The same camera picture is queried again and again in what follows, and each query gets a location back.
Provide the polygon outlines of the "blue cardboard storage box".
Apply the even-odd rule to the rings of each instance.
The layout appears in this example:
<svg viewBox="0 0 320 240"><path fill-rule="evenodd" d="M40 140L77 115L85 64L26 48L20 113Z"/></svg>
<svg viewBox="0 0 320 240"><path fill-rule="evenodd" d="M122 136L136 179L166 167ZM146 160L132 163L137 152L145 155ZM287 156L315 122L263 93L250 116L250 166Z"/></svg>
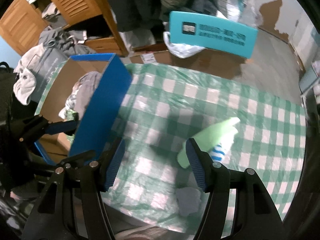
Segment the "blue cardboard storage box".
<svg viewBox="0 0 320 240"><path fill-rule="evenodd" d="M101 73L102 77L73 142L67 140L65 133L45 134L36 142L36 147L50 165L88 150L94 150L99 157L109 141L112 126L132 82L132 75L116 54L71 56L52 75L35 113L52 122L62 121L59 112L76 81L93 71Z"/></svg>

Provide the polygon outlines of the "dark hanging jacket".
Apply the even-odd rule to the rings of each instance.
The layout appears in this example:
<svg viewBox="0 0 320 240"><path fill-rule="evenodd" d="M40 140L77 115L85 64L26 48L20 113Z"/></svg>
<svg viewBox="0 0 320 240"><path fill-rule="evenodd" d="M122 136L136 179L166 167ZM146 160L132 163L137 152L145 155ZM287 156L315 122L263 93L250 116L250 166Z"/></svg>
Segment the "dark hanging jacket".
<svg viewBox="0 0 320 240"><path fill-rule="evenodd" d="M151 29L168 22L172 11L216 15L217 0L108 0L119 32Z"/></svg>

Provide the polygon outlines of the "grey knit cloth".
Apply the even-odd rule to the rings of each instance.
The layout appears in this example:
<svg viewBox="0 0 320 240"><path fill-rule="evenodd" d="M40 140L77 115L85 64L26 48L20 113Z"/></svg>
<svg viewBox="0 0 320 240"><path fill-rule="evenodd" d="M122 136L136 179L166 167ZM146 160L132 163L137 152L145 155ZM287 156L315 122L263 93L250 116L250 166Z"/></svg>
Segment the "grey knit cloth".
<svg viewBox="0 0 320 240"><path fill-rule="evenodd" d="M176 198L179 213L181 216L187 217L199 211L201 203L201 193L198 189L192 187L177 189Z"/></svg>

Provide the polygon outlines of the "teal printed box flap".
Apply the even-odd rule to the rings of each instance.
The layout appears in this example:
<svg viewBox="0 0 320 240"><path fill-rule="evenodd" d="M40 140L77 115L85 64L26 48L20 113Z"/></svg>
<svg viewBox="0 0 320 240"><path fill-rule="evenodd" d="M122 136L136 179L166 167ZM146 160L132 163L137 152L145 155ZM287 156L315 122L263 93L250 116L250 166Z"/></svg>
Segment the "teal printed box flap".
<svg viewBox="0 0 320 240"><path fill-rule="evenodd" d="M258 30L224 18L172 11L170 41L224 51L246 59L252 56Z"/></svg>

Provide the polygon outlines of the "blue striped white sock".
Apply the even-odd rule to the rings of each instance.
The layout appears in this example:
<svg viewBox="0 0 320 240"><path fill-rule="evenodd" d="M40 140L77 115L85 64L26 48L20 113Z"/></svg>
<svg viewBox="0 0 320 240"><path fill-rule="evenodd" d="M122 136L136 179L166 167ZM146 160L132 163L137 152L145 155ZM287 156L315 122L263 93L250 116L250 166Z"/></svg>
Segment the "blue striped white sock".
<svg viewBox="0 0 320 240"><path fill-rule="evenodd" d="M209 155L213 161L221 163L224 160L226 153L221 144L217 144L210 150Z"/></svg>

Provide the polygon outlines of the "green checkered tablecloth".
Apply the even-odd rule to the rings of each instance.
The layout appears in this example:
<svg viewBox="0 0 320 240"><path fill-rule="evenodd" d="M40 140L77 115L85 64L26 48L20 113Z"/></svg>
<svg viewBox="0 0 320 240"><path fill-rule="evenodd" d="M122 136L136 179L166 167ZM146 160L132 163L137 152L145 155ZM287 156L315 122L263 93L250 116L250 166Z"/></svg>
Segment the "green checkered tablecloth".
<svg viewBox="0 0 320 240"><path fill-rule="evenodd" d="M231 151L223 164L256 170L281 216L293 201L302 172L305 111L242 83L165 64L128 64L133 75L112 128L126 140L126 154L105 204L143 222L196 232L202 212L180 215L176 190L195 187L177 155L203 129L237 117Z"/></svg>

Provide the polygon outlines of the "wooden cabinet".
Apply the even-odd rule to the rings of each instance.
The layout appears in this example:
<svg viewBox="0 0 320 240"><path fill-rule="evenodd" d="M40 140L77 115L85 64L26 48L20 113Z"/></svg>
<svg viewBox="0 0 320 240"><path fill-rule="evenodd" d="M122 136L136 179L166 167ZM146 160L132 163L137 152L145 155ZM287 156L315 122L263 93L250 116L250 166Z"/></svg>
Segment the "wooden cabinet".
<svg viewBox="0 0 320 240"><path fill-rule="evenodd" d="M85 44L99 53L128 55L119 35L108 0L51 0L70 28L86 20L102 16L110 36L87 41ZM19 55L38 43L40 33L48 22L27 0L1 0L1 38Z"/></svg>

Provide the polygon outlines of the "grey clothes pile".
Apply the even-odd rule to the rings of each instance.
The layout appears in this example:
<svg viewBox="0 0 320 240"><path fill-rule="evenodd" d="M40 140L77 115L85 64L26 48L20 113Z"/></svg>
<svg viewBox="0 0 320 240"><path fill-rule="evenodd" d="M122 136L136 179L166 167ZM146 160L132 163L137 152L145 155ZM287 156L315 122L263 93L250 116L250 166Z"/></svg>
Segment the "grey clothes pile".
<svg viewBox="0 0 320 240"><path fill-rule="evenodd" d="M13 91L17 100L25 106L31 101L39 102L50 78L61 63L73 55L96 53L85 45L86 41L87 32L84 30L44 29L40 33L39 44L29 49L14 69L17 81Z"/></svg>

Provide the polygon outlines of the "brown cardboard shipping box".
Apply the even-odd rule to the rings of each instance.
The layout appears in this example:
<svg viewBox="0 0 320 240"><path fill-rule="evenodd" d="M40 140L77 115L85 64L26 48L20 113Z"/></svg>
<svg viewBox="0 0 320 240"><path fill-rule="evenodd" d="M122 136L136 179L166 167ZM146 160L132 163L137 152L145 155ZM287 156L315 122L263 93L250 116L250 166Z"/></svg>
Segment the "brown cardboard shipping box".
<svg viewBox="0 0 320 240"><path fill-rule="evenodd" d="M156 62L171 66L182 67L225 79L232 79L241 74L241 65L247 60L243 57L225 53L223 51L204 49L203 51L180 59L168 50L163 51L141 51L130 57L132 63Z"/></svg>

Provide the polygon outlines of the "light green cloth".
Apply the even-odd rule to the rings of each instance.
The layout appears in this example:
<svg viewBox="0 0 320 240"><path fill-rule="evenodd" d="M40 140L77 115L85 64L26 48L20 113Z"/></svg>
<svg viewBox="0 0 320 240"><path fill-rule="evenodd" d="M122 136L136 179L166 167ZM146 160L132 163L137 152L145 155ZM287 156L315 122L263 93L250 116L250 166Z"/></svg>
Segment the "light green cloth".
<svg viewBox="0 0 320 240"><path fill-rule="evenodd" d="M236 125L239 122L240 119L238 117L229 118L222 122L210 125L193 135L192 138L196 141L200 150L207 152L208 154L215 145L221 144L227 156L234 143L234 137L238 133Z"/></svg>

